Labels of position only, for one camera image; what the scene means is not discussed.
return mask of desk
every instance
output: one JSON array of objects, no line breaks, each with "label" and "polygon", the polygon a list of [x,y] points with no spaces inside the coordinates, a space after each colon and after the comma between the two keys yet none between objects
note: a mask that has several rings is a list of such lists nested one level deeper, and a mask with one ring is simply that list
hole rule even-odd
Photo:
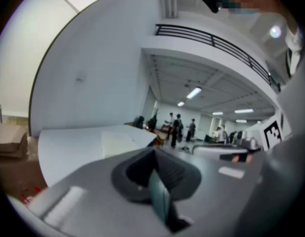
[{"label": "desk", "polygon": [[153,133],[129,125],[43,130],[38,142],[38,158],[47,185],[54,185],[85,164],[104,159],[104,145],[112,144],[111,133],[129,136],[132,140],[127,145],[117,140],[114,151],[118,154],[145,148],[156,138]]}]

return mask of red object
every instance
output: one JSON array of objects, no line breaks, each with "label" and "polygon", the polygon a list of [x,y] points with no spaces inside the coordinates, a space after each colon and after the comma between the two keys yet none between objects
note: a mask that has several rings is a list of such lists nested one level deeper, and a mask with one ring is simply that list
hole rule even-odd
[{"label": "red object", "polygon": [[21,196],[24,200],[27,200],[27,202],[29,203],[29,200],[23,194],[21,194]]}]

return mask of floor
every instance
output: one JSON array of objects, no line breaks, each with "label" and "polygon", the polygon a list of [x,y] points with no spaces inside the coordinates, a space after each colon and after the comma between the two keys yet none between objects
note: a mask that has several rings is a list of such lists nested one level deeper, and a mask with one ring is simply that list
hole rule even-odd
[{"label": "floor", "polygon": [[196,139],[191,139],[190,142],[185,141],[186,138],[183,137],[182,142],[176,141],[175,149],[172,149],[171,147],[171,141],[172,141],[172,135],[170,135],[170,138],[168,141],[165,142],[164,147],[167,148],[169,151],[176,151],[176,152],[186,152],[186,153],[192,153],[193,147],[196,145],[203,145],[203,141],[198,141]]}]

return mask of white wall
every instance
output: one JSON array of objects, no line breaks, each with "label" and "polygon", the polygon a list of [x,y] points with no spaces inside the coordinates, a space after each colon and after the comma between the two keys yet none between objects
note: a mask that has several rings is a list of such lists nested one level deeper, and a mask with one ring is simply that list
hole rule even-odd
[{"label": "white wall", "polygon": [[100,0],[80,13],[41,66],[32,135],[122,124],[141,114],[150,73],[140,43],[153,35],[160,12],[159,0]]},{"label": "white wall", "polygon": [[236,123],[231,122],[231,121],[226,121],[225,130],[228,135],[234,131],[237,131]]},{"label": "white wall", "polygon": [[[95,0],[68,0],[79,10]],[[77,14],[65,0],[24,0],[0,36],[0,104],[3,114],[28,116],[39,64],[61,29]]]},{"label": "white wall", "polygon": [[203,131],[205,134],[209,135],[212,119],[213,118],[211,116],[201,114],[201,118],[197,130]]},{"label": "white wall", "polygon": [[142,116],[144,117],[145,122],[149,121],[152,118],[154,106],[156,103],[156,96],[152,92],[151,88],[148,88],[146,100],[144,102]]},{"label": "white wall", "polygon": [[247,123],[236,123],[236,122],[232,122],[232,121],[226,121],[226,132],[228,134],[230,134],[231,132],[234,131],[244,131],[247,130],[249,128],[251,128],[253,125],[256,125],[257,122],[256,121],[247,121]]}]

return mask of ceiling beam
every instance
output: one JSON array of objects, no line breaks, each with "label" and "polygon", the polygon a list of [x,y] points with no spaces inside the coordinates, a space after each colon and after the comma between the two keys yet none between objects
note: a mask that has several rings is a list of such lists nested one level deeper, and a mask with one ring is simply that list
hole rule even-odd
[{"label": "ceiling beam", "polygon": [[224,101],[224,102],[220,102],[220,103],[215,103],[215,104],[212,104],[212,105],[204,106],[203,109],[216,108],[217,106],[226,105],[226,104],[232,104],[236,108],[237,105],[239,105],[239,104],[241,104],[243,102],[255,102],[259,98],[261,98],[261,96],[258,95],[257,93],[255,93],[255,94],[252,94],[252,95],[243,96],[243,97],[239,97],[239,98],[236,98],[236,99],[230,99],[230,100],[227,100],[227,101]]},{"label": "ceiling beam", "polygon": [[192,85],[194,87],[201,86],[202,89],[207,89],[207,90],[210,90],[210,91],[213,91],[213,92],[216,92],[216,93],[228,96],[228,97],[234,97],[233,95],[231,95],[228,92],[225,92],[225,91],[222,91],[222,90],[219,90],[219,89],[213,89],[213,88],[204,86],[202,84],[199,84],[198,82],[194,82],[194,81],[191,81],[191,80],[189,82],[187,82],[186,79],[178,77],[177,75],[173,75],[173,74],[168,73],[168,72],[159,71],[159,73],[163,73],[163,74],[166,74],[167,76],[170,76],[171,78],[175,78],[177,80],[180,80],[180,81],[177,81],[177,82],[174,82],[174,81],[170,82],[170,81],[167,81],[166,79],[164,79],[164,77],[161,77],[161,81],[165,82],[165,83],[175,83],[175,84],[178,84],[178,85],[183,85],[183,83],[187,83],[187,84]]},{"label": "ceiling beam", "polygon": [[206,83],[204,84],[205,87],[211,87],[213,86],[215,83],[217,83],[221,78],[223,78],[225,74],[222,72],[218,72],[216,74],[214,74],[213,76],[211,76]]}]

